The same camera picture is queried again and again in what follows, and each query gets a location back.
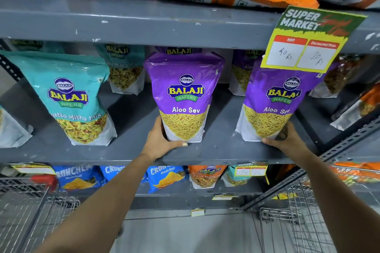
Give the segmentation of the person's left hand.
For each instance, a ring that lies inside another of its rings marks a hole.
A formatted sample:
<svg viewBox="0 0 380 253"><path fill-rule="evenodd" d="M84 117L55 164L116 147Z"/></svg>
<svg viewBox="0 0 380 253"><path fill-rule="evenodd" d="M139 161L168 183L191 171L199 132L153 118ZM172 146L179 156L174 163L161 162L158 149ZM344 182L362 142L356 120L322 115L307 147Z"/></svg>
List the person's left hand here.
<svg viewBox="0 0 380 253"><path fill-rule="evenodd" d="M146 143L140 155L147 157L150 161L155 161L173 150L168 148L169 141L164 137L163 133L163 122L159 115L155 120L153 128L148 133Z"/></svg>

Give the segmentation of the purple snack pouch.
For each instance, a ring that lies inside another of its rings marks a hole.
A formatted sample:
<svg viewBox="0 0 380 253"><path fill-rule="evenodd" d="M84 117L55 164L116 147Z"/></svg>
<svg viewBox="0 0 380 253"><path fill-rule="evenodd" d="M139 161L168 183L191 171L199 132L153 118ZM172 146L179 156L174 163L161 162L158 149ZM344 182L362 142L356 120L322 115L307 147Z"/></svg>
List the purple snack pouch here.
<svg viewBox="0 0 380 253"><path fill-rule="evenodd" d="M256 61L235 131L248 142L275 139L324 76L325 73L262 68L261 60Z"/></svg>
<svg viewBox="0 0 380 253"><path fill-rule="evenodd" d="M233 95L245 96L249 78L255 62L261 62L265 51L243 50L233 51L229 90Z"/></svg>
<svg viewBox="0 0 380 253"><path fill-rule="evenodd" d="M202 48L192 47L155 46L155 49L157 52L167 55L191 55L202 53Z"/></svg>
<svg viewBox="0 0 380 253"><path fill-rule="evenodd" d="M155 52L144 61L169 141L202 141L212 94L224 65L225 59L214 52L191 55Z"/></svg>

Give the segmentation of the person's left forearm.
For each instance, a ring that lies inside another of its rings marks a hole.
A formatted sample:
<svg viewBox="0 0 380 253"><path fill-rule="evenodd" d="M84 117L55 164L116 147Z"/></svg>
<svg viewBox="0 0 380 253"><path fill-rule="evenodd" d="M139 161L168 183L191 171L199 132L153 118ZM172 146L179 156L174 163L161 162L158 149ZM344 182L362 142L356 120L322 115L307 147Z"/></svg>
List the person's left forearm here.
<svg viewBox="0 0 380 253"><path fill-rule="evenodd" d="M140 154L75 209L33 253L109 253L141 179L155 159Z"/></svg>

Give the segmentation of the person's right forearm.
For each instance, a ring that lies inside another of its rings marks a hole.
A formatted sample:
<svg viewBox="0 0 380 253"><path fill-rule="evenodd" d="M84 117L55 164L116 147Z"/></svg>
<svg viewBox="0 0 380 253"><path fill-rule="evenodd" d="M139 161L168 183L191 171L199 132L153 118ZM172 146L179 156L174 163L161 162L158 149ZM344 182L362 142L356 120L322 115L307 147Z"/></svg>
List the person's right forearm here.
<svg viewBox="0 0 380 253"><path fill-rule="evenodd" d="M380 253L380 215L311 151L290 158L306 171L338 253Z"/></svg>

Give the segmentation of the small yellow price tag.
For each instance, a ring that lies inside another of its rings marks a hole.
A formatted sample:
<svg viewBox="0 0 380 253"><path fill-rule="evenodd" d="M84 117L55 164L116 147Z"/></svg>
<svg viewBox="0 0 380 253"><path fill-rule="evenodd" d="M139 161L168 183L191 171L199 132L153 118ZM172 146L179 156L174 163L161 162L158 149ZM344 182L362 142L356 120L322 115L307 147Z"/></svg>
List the small yellow price tag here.
<svg viewBox="0 0 380 253"><path fill-rule="evenodd" d="M260 177L265 176L268 165L266 163L251 162L241 163L235 166L235 177Z"/></svg>
<svg viewBox="0 0 380 253"><path fill-rule="evenodd" d="M9 163L9 166L21 174L49 174L56 175L55 170L48 164L43 163Z"/></svg>

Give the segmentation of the blue chips packet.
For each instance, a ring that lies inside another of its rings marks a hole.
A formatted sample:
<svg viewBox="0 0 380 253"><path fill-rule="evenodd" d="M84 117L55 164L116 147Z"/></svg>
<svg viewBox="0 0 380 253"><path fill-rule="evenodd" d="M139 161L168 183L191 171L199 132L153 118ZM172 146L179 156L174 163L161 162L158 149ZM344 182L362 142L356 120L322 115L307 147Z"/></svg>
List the blue chips packet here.
<svg viewBox="0 0 380 253"><path fill-rule="evenodd" d="M188 177L188 172L184 166L150 166L146 173L150 186L149 194Z"/></svg>
<svg viewBox="0 0 380 253"><path fill-rule="evenodd" d="M99 166L105 183L108 183L111 179L113 179L125 166L112 166L112 165L100 165Z"/></svg>
<svg viewBox="0 0 380 253"><path fill-rule="evenodd" d="M56 165L52 166L60 185L60 190L81 190L101 187L106 180L97 165Z"/></svg>

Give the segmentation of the small orange snack pouch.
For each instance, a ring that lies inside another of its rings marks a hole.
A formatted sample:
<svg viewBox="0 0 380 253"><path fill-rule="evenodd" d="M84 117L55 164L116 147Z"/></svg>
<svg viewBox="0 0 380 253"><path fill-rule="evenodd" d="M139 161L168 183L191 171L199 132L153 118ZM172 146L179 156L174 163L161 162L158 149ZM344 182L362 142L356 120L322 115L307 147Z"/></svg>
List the small orange snack pouch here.
<svg viewBox="0 0 380 253"><path fill-rule="evenodd" d="M197 190L214 188L227 167L227 165L189 165L189 178L193 188Z"/></svg>

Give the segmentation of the small teal snack pouch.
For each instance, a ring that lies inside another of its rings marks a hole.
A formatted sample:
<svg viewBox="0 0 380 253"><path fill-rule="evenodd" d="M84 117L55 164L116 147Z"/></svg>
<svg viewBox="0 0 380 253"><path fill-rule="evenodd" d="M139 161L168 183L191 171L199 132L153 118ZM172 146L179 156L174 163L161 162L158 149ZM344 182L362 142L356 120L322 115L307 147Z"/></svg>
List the small teal snack pouch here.
<svg viewBox="0 0 380 253"><path fill-rule="evenodd" d="M229 165L221 176L221 179L223 180L225 186L235 187L235 186L246 184L248 180L251 178L251 176L235 176L235 170L237 166L251 166L251 165L252 165L251 163Z"/></svg>

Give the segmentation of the orange snack packets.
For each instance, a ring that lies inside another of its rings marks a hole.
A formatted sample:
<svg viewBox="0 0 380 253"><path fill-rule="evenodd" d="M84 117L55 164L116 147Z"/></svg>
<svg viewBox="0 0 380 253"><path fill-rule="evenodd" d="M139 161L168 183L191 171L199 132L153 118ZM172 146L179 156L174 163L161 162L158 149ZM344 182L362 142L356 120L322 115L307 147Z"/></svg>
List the orange snack packets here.
<svg viewBox="0 0 380 253"><path fill-rule="evenodd" d="M330 168L348 185L380 182L380 162L336 162Z"/></svg>

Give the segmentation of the clear brown snack pouch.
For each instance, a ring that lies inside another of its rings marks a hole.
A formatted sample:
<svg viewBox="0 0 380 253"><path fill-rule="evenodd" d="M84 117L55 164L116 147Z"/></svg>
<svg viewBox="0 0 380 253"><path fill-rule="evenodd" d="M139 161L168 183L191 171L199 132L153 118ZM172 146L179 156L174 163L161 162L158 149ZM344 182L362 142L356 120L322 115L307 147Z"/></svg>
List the clear brown snack pouch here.
<svg viewBox="0 0 380 253"><path fill-rule="evenodd" d="M363 54L339 54L324 75L323 81L311 92L313 98L336 98L361 66Z"/></svg>

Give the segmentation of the teal snack mix pouch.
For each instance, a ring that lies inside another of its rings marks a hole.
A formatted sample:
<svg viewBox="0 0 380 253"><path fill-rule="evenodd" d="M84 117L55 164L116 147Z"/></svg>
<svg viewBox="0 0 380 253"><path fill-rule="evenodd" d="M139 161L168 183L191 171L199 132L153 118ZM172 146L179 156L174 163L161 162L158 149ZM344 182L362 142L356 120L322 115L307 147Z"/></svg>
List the teal snack mix pouch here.
<svg viewBox="0 0 380 253"><path fill-rule="evenodd" d="M11 39L10 43L16 51L65 54L64 46L59 42Z"/></svg>
<svg viewBox="0 0 380 253"><path fill-rule="evenodd" d="M117 137L99 100L110 68L101 57L33 51L0 51L16 65L72 145L107 146Z"/></svg>
<svg viewBox="0 0 380 253"><path fill-rule="evenodd" d="M97 44L98 54L110 68L108 82L113 93L138 95L145 83L145 47L129 44Z"/></svg>

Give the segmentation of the green yellow price sign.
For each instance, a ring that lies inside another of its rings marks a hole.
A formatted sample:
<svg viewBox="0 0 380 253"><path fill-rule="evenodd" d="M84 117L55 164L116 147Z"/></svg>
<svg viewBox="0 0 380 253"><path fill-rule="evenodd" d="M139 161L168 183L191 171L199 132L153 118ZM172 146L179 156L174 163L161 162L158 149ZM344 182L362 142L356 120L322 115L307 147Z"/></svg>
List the green yellow price sign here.
<svg viewBox="0 0 380 253"><path fill-rule="evenodd" d="M272 32L261 68L326 73L367 17L288 6Z"/></svg>

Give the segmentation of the grey metal shelf rack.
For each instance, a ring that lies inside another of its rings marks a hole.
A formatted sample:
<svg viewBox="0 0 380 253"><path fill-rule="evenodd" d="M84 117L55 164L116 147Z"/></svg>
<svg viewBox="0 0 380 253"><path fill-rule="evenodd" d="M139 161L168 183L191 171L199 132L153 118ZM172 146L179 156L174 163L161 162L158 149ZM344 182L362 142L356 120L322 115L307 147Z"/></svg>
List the grey metal shelf rack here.
<svg viewBox="0 0 380 253"><path fill-rule="evenodd" d="M0 0L0 39L143 45L188 45L218 49L265 49L284 9L221 7L182 0ZM290 163L279 150L245 142L235 132L242 97L219 85L212 99L203 141L168 153L158 165ZM150 86L139 96L115 94L107 85L100 98L114 120L118 138L108 146L72 145L25 79L0 97L15 117L34 127L19 148L0 149L0 163L126 165L142 149L159 114ZM333 100L304 99L292 119L299 135L325 161L380 161L380 110L346 133L331 127L322 107Z"/></svg>

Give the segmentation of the red snack packet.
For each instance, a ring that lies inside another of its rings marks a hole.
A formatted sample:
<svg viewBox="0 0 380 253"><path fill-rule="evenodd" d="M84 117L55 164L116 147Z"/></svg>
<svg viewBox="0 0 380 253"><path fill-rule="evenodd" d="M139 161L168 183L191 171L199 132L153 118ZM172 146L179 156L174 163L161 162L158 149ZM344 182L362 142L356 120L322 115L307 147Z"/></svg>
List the red snack packet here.
<svg viewBox="0 0 380 253"><path fill-rule="evenodd" d="M35 184L45 185L50 192L55 191L58 185L58 179L54 174L37 174L31 176L30 179Z"/></svg>

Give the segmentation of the white-bottomed snack pouch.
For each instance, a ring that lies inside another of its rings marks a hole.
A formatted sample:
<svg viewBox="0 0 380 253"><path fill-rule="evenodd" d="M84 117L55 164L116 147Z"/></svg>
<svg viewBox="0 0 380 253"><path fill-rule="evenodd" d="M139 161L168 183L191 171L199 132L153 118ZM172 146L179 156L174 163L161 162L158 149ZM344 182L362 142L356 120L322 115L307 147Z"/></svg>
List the white-bottomed snack pouch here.
<svg viewBox="0 0 380 253"><path fill-rule="evenodd" d="M0 149L18 148L32 138L34 128L15 119L0 105Z"/></svg>

